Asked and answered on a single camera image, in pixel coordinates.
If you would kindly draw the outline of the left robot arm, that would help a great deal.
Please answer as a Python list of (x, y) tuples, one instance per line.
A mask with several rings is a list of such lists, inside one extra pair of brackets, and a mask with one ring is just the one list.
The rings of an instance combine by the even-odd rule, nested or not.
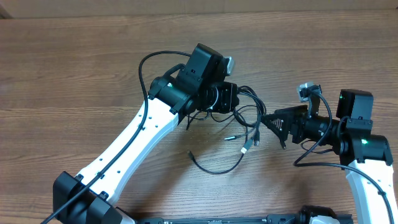
[(44, 223), (130, 223), (115, 207), (127, 182), (151, 150), (190, 113), (228, 113), (238, 104), (225, 82), (235, 61), (197, 44), (180, 63), (143, 87), (144, 102), (121, 134), (77, 175), (62, 172), (53, 183), (53, 212)]

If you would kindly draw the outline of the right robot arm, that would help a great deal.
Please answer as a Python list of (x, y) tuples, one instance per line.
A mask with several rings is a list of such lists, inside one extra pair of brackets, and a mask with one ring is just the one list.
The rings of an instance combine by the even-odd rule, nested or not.
[(338, 167), (345, 171), (354, 197), (359, 223), (397, 223), (393, 187), (393, 156), (385, 136), (372, 134), (373, 95), (342, 89), (335, 116), (320, 116), (327, 101), (320, 86), (298, 91), (308, 105), (276, 110), (262, 117), (285, 147), (288, 136), (295, 144), (314, 144), (294, 161), (295, 167)]

